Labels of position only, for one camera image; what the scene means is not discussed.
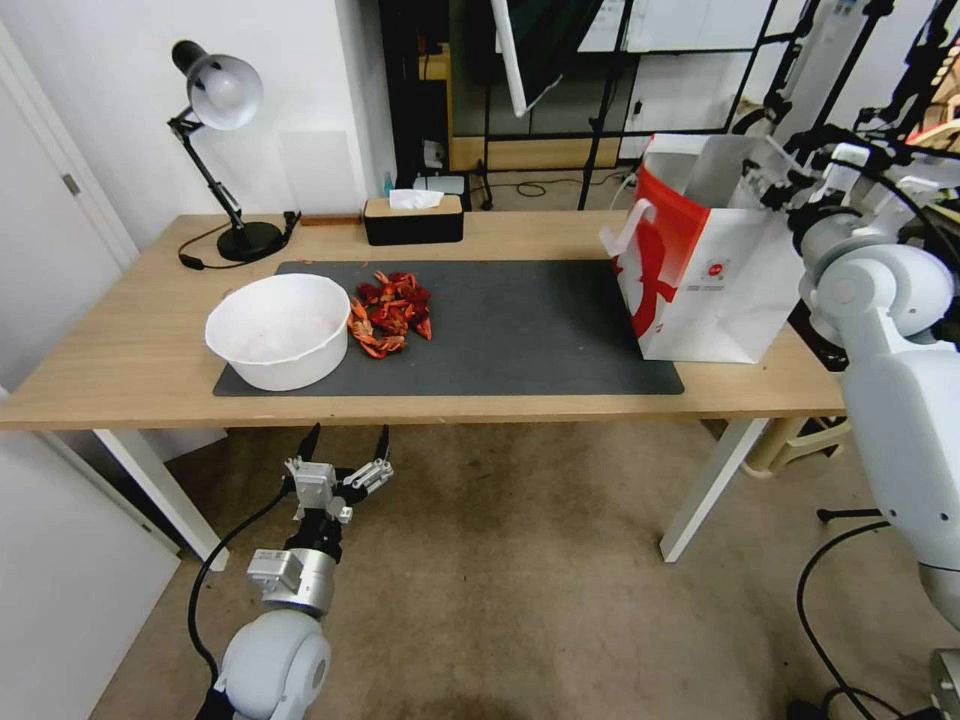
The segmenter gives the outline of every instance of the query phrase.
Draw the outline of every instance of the lamp arm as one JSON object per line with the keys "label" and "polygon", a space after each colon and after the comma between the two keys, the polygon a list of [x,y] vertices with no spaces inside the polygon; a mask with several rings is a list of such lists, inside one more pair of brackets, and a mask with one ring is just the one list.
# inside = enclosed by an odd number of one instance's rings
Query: lamp arm
{"label": "lamp arm", "polygon": [[220,203],[220,207],[227,213],[227,216],[230,218],[230,224],[233,225],[235,229],[242,230],[243,220],[240,219],[242,213],[240,204],[233,195],[230,194],[226,186],[210,174],[207,166],[203,164],[203,160],[200,159],[197,151],[193,148],[193,144],[190,142],[190,135],[204,127],[203,123],[198,120],[187,120],[187,115],[191,111],[191,108],[188,107],[176,117],[171,118],[167,122],[167,125],[170,126],[173,134],[176,135],[177,139],[183,144],[184,150],[187,151],[187,155],[190,156],[190,159],[193,160],[200,174],[203,175],[203,179],[207,181],[207,187],[210,188],[210,192],[213,193],[217,202]]}

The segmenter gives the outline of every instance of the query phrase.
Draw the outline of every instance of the white plastic bowl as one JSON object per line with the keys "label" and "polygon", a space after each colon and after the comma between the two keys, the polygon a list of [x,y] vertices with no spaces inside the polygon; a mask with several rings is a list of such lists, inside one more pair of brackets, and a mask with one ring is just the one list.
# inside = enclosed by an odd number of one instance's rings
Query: white plastic bowl
{"label": "white plastic bowl", "polygon": [[244,285],[207,318],[207,347],[254,387],[294,390],[347,352],[350,298],[330,278],[291,273]]}

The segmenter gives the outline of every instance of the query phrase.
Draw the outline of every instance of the white door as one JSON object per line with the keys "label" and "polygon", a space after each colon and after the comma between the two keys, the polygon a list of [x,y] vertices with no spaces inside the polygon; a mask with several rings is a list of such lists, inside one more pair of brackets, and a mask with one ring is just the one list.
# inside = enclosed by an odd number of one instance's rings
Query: white door
{"label": "white door", "polygon": [[[0,385],[13,389],[121,270],[9,80],[0,73]],[[86,718],[178,563],[73,461],[40,436],[0,432],[0,716],[11,720]]]}
{"label": "white door", "polygon": [[3,82],[0,158],[0,384],[13,390],[121,268]]}

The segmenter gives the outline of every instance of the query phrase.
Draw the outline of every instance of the wooden table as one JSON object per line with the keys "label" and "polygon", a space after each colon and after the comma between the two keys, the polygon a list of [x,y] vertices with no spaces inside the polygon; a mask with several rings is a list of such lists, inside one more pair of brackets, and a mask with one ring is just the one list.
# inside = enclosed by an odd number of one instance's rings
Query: wooden table
{"label": "wooden table", "polygon": [[[757,365],[677,363],[681,395],[215,397],[223,362],[203,343],[210,310],[286,260],[533,260],[604,257],[597,233],[622,212],[467,213],[463,242],[371,247],[363,228],[299,227],[279,254],[230,270],[183,267],[183,240],[221,222],[181,216],[0,405],[0,430],[92,429],[190,546],[218,542],[140,428],[379,423],[553,422],[628,418],[731,420],[662,543],[675,561],[772,417],[842,414],[836,380],[789,327]],[[282,227],[278,217],[264,217]],[[222,262],[217,234],[191,247]],[[226,561],[221,553],[217,567]]]}

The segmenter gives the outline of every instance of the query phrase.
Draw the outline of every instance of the white table leg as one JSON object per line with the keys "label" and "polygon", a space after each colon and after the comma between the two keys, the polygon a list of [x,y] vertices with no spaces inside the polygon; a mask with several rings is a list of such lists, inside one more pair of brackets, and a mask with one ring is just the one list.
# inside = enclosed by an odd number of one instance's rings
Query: white table leg
{"label": "white table leg", "polygon": [[[220,538],[174,479],[170,471],[137,430],[94,430],[107,449],[126,468],[160,512],[177,529],[193,551],[206,559]],[[223,570],[230,553],[220,551],[211,570]]]}
{"label": "white table leg", "polygon": [[733,420],[727,425],[720,442],[710,455],[707,467],[690,488],[680,511],[674,516],[660,541],[660,553],[664,562],[676,562],[680,558],[687,543],[707,517],[710,508],[720,497],[720,493],[730,482],[730,478],[740,467],[768,421],[768,418],[751,418]]}

